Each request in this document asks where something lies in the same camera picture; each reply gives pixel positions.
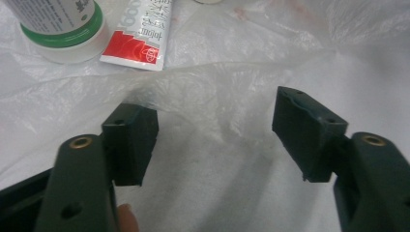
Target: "green band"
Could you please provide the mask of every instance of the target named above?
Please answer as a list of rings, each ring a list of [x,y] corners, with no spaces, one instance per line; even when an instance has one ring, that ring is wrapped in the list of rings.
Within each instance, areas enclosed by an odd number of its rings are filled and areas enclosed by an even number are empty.
[[[95,6],[95,12],[90,20],[72,32],[60,35],[43,35],[30,31],[23,25],[21,25],[21,29],[32,42],[43,46],[61,48],[81,44],[92,38],[103,24],[103,12],[97,3],[95,3]]]

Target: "wrinkled plastic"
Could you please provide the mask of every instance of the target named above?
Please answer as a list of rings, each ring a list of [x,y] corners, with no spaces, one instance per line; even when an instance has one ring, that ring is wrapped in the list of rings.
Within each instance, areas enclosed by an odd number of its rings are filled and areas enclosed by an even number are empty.
[[[101,1],[110,28],[125,6]],[[0,5],[0,189],[101,132],[120,102],[159,111],[142,188],[117,188],[141,231],[339,231],[332,184],[302,181],[271,132],[279,85],[301,89],[410,160],[410,3],[175,1],[166,70],[36,53]]]

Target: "round white object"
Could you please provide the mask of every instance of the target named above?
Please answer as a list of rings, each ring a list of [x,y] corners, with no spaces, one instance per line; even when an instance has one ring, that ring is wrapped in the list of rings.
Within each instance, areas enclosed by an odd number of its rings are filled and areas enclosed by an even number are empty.
[[[74,64],[90,60],[103,52],[109,42],[109,31],[105,18],[100,30],[89,40],[69,47],[47,47],[31,42],[47,60],[60,64]]]
[[[215,4],[222,0],[195,0],[198,3],[205,3],[205,4]]]

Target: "finger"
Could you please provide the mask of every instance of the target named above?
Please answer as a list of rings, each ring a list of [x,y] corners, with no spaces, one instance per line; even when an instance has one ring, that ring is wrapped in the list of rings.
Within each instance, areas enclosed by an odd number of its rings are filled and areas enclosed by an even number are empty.
[[[121,232],[139,232],[138,222],[131,211],[131,205],[120,205],[117,211]]]

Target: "toothpaste tube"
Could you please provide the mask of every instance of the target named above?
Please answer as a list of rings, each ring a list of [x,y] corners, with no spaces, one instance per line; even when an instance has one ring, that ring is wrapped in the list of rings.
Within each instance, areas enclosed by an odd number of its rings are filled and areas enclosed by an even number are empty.
[[[171,9],[172,0],[131,0],[100,60],[161,71]]]

